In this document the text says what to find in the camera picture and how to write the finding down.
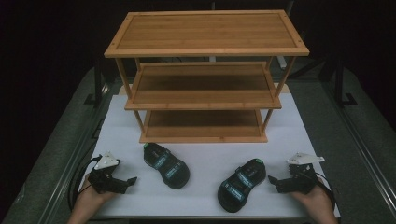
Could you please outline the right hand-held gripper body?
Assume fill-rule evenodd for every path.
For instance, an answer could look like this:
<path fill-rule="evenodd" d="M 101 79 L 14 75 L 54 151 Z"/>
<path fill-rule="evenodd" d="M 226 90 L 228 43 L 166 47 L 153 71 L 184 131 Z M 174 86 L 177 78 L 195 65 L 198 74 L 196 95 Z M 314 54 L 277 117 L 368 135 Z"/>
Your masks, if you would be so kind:
<path fill-rule="evenodd" d="M 323 162 L 323 157 L 297 152 L 287 159 L 291 174 L 289 192 L 299 191 L 307 194 L 317 184 L 318 179 L 313 164 Z"/>

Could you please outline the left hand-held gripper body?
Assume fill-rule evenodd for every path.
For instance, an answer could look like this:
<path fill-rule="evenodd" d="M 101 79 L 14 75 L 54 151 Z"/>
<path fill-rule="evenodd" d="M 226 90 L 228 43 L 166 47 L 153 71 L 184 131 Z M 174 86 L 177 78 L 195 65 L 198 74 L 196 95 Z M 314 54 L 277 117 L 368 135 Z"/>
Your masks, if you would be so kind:
<path fill-rule="evenodd" d="M 119 165 L 120 160 L 116 159 L 109 151 L 99 156 L 89 175 L 89 182 L 98 193 L 114 192 L 124 194 L 120 193 L 120 187 L 130 186 L 130 184 L 126 184 L 124 180 L 112 176 L 112 173 Z"/>

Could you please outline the black sandal with blue straps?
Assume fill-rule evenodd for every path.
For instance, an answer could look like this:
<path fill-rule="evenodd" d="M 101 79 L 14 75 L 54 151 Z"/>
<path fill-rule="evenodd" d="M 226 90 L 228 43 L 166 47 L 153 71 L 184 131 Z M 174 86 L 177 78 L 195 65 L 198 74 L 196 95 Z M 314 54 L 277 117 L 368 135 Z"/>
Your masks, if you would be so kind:
<path fill-rule="evenodd" d="M 252 159 L 224 180 L 218 189 L 220 206 L 236 213 L 245 206 L 250 192 L 265 179 L 266 168 L 261 159 Z"/>
<path fill-rule="evenodd" d="M 181 189 L 187 184 L 190 179 L 189 167 L 169 149 L 156 143 L 146 143 L 143 150 L 145 163 L 160 173 L 165 185 L 171 189 Z"/>

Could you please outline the three-tier wooden shoe rack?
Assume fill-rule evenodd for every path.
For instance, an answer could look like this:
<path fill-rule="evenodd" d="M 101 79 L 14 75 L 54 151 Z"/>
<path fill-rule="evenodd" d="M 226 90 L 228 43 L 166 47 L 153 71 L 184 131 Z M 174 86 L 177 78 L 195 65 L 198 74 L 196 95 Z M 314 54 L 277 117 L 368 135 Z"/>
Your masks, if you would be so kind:
<path fill-rule="evenodd" d="M 115 60 L 141 142 L 264 143 L 285 82 L 272 60 L 309 50 L 283 10 L 130 12 Z"/>

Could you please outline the person's left hand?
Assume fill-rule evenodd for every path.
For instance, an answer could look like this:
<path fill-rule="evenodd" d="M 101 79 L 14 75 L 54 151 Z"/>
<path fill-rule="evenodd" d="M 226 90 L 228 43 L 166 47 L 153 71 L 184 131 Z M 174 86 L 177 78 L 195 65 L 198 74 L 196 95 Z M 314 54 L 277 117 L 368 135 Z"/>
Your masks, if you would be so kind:
<path fill-rule="evenodd" d="M 78 194 L 74 210 L 80 214 L 92 217 L 107 202 L 117 196 L 114 192 L 98 193 L 91 184 L 83 187 Z"/>

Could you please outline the person's right hand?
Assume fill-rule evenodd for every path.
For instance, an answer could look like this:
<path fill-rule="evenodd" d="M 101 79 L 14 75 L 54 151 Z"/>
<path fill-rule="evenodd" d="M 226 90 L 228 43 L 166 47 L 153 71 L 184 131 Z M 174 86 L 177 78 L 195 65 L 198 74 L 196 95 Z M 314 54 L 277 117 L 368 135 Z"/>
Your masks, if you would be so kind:
<path fill-rule="evenodd" d="M 333 214 L 332 202 L 325 190 L 319 186 L 314 186 L 307 194 L 295 191 L 290 196 L 300 202 L 312 218 Z"/>

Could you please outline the black metal stand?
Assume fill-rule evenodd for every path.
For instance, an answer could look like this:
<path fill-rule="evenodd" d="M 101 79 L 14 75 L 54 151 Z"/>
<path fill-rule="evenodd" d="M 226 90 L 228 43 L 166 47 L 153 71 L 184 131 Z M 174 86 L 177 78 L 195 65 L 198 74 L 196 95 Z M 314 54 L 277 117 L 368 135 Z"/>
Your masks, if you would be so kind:
<path fill-rule="evenodd" d="M 334 81 L 334 99 L 340 106 L 357 105 L 357 101 L 351 93 L 343 93 L 344 84 L 344 66 L 341 60 L 337 61 L 335 68 L 335 81 Z"/>
<path fill-rule="evenodd" d="M 105 84 L 103 81 L 105 80 L 103 76 L 103 72 L 105 69 L 105 62 L 100 59 L 95 62 L 95 66 L 93 67 L 93 81 L 94 81 L 94 92 L 89 94 L 85 101 L 85 105 L 92 105 L 94 108 L 97 108 L 103 100 L 103 87 Z"/>

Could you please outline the metal table rail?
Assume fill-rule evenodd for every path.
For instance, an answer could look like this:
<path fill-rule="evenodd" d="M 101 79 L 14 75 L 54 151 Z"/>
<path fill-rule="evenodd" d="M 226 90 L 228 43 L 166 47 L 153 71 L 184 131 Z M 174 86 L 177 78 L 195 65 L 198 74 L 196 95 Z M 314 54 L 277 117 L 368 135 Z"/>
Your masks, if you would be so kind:
<path fill-rule="evenodd" d="M 71 191 L 81 180 L 83 164 L 92 156 L 109 99 L 118 87 L 106 83 L 103 91 L 102 103 L 94 108 L 84 104 L 91 94 L 88 86 L 78 87 L 37 161 L 51 188 L 35 224 L 63 224 L 68 219 Z"/>
<path fill-rule="evenodd" d="M 386 204 L 390 209 L 396 210 L 396 192 L 378 167 L 375 159 L 369 151 L 369 148 L 366 146 L 362 137 L 360 136 L 358 129 L 352 123 L 344 108 L 335 101 L 332 93 L 332 88 L 328 84 L 323 84 L 322 88 L 326 92 L 327 96 L 330 98 L 332 106 L 335 108 L 338 116 L 341 118 L 341 121 L 343 121 L 343 123 L 346 125 L 346 128 L 357 147 L 363 163 L 367 167 Z"/>

